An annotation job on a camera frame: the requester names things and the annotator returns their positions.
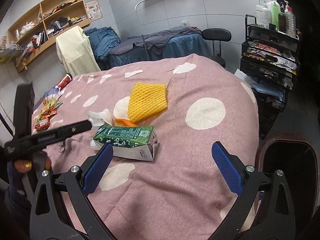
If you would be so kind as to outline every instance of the red can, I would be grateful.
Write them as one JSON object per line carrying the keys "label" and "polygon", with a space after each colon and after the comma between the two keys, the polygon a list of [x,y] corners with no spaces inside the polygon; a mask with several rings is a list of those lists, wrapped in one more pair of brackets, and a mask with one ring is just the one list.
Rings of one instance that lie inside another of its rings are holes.
{"label": "red can", "polygon": [[58,84],[56,84],[56,87],[59,87],[60,88],[60,91],[62,89],[64,89],[66,87],[66,85],[68,85],[70,82],[72,81],[72,75],[70,73],[67,73],[63,79],[61,79],[59,81]]}

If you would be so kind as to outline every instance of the black storage rack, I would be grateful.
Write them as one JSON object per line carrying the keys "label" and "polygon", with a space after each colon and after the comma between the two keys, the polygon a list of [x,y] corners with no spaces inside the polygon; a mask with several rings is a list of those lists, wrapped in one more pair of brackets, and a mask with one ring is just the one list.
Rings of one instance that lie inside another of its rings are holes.
{"label": "black storage rack", "polygon": [[[248,17],[254,18],[255,24],[248,25]],[[246,40],[242,43],[240,70],[251,77],[271,84],[277,89],[284,90],[283,100],[279,100],[272,95],[259,93],[255,89],[252,90],[258,104],[259,135],[264,139],[278,114],[284,111],[287,105],[288,92],[293,91],[296,86],[301,68],[298,59],[299,39],[260,27],[257,25],[256,17],[248,14],[245,16],[245,36]],[[265,50],[266,48],[254,47],[252,42],[272,47],[281,53],[290,51],[294,60]],[[281,59],[291,62],[293,68],[295,65],[296,68],[291,69],[281,65],[278,63]]]}

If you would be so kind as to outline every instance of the massage bed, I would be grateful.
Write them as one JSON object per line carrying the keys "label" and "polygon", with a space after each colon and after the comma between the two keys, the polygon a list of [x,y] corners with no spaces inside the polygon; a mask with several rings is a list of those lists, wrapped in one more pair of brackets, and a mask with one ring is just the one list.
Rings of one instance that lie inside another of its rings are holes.
{"label": "massage bed", "polygon": [[[119,240],[208,239],[235,199],[211,147],[220,141],[245,165],[254,165],[259,130],[254,94],[218,63],[196,54],[137,62],[75,76],[49,129],[85,120],[88,111],[126,114],[137,82],[167,85],[168,108],[137,122],[154,125],[160,143],[156,158],[114,157],[88,198]],[[39,112],[34,111],[33,125]],[[63,153],[61,143],[48,146],[53,172],[66,172],[96,154],[90,140],[97,130],[67,139]],[[63,198],[75,227],[83,230],[68,194]]]}
{"label": "massage bed", "polygon": [[[170,39],[164,46],[162,54],[157,55],[153,52],[149,52],[149,56],[151,61],[155,61],[163,58],[185,57],[193,53],[200,56],[209,55],[204,40],[198,33],[174,37]],[[105,61],[105,68],[110,69],[115,66],[123,66],[134,62],[147,60],[148,58],[144,48],[135,47],[134,49],[121,55],[117,55],[114,48],[109,52],[109,57]]]}
{"label": "massage bed", "polygon": [[149,58],[141,36],[120,42],[119,36],[111,27],[93,28],[85,34],[89,36],[95,59],[102,70],[140,61],[185,57],[193,53],[209,55],[201,30],[197,28],[177,26],[145,35]]}

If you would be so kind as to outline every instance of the wall-mounted shelf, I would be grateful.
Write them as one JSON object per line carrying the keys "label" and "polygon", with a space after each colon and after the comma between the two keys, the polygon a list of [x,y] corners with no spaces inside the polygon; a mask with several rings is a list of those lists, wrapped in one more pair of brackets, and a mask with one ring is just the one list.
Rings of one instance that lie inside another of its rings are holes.
{"label": "wall-mounted shelf", "polygon": [[0,64],[15,61],[23,53],[23,50],[0,49]]}
{"label": "wall-mounted shelf", "polygon": [[36,59],[36,57],[38,57],[42,52],[44,52],[46,49],[48,49],[49,47],[54,45],[56,43],[56,38],[59,35],[61,35],[62,33],[66,32],[67,30],[70,30],[70,28],[73,28],[74,26],[80,26],[81,28],[87,27],[90,23],[91,23],[90,19],[86,19],[86,20],[83,20],[79,23],[72,25],[71,27],[63,30],[62,32],[58,33],[55,36],[51,36],[48,41],[46,41],[44,44],[42,44],[38,49],[36,49],[35,52],[33,52],[29,57],[27,57],[25,59],[25,61],[23,61],[23,63],[20,63],[17,66],[17,71],[18,72],[23,71],[25,69],[25,67],[24,67],[25,65],[28,66],[29,64],[31,64]]}
{"label": "wall-mounted shelf", "polygon": [[[63,3],[71,2],[69,6],[56,11],[55,13],[44,17],[45,14],[49,14],[52,10],[57,8],[59,5]],[[38,16],[42,18],[42,21],[36,24],[32,29],[27,31],[26,34],[24,34],[21,38],[17,40],[16,38],[16,30],[19,32],[21,31],[22,27],[27,22],[37,22]],[[7,39],[9,43],[17,43],[20,46],[27,45],[30,43],[32,36],[36,33],[40,33],[43,30],[45,32],[48,31],[48,29],[51,26],[51,22],[57,21],[60,17],[63,18],[81,18],[83,16],[87,16],[86,20],[83,20],[81,22],[78,22],[77,24],[74,24],[73,26],[80,26],[81,28],[87,27],[90,25],[91,21],[88,17],[87,11],[85,9],[84,1],[83,0],[43,0],[33,8],[31,8],[29,11],[27,11],[23,16],[21,16],[9,29],[7,32]],[[16,64],[16,68],[18,72],[21,72],[25,69],[25,66],[28,67],[28,65],[33,62],[37,56],[39,56],[43,51],[45,51],[47,48],[52,46],[56,42],[56,37],[60,34],[66,32],[72,27],[68,27],[58,33],[55,36],[51,36],[46,42],[40,45],[39,48],[37,48],[34,52],[29,54],[29,56],[22,59],[22,63]]]}
{"label": "wall-mounted shelf", "polygon": [[30,40],[31,37],[35,34],[35,32],[38,30],[38,29],[41,29],[41,31],[43,30],[43,22],[39,22],[37,23],[34,27],[32,27],[32,29],[28,30],[20,39],[18,39],[16,41],[17,44],[23,44],[24,41],[26,40]]}
{"label": "wall-mounted shelf", "polygon": [[54,16],[57,15],[58,13],[64,13],[67,8],[70,10],[69,7],[73,8],[73,7],[74,7],[76,4],[78,4],[78,3],[83,3],[83,1],[81,0],[81,1],[78,1],[78,2],[74,2],[73,4],[70,4],[69,6],[67,6],[67,7],[65,7],[65,8],[63,8],[63,9],[61,9],[61,10],[59,10],[59,11],[56,11],[55,13],[47,16],[46,18],[44,18],[44,20],[47,21],[47,20],[49,20],[49,19],[54,18]]}

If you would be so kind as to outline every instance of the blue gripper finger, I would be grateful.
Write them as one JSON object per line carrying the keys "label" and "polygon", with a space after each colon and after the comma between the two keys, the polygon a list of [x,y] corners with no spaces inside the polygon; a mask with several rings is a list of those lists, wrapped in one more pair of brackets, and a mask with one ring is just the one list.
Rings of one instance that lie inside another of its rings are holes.
{"label": "blue gripper finger", "polygon": [[230,154],[220,142],[215,142],[212,145],[211,152],[212,158],[218,166],[231,192],[236,193],[238,196],[240,196],[243,191],[242,176],[238,169],[232,163],[229,156]]}
{"label": "blue gripper finger", "polygon": [[111,144],[103,145],[100,150],[99,156],[94,160],[89,170],[83,177],[83,187],[82,191],[85,196],[93,193],[106,169],[108,168],[111,160],[113,158],[113,148]]}

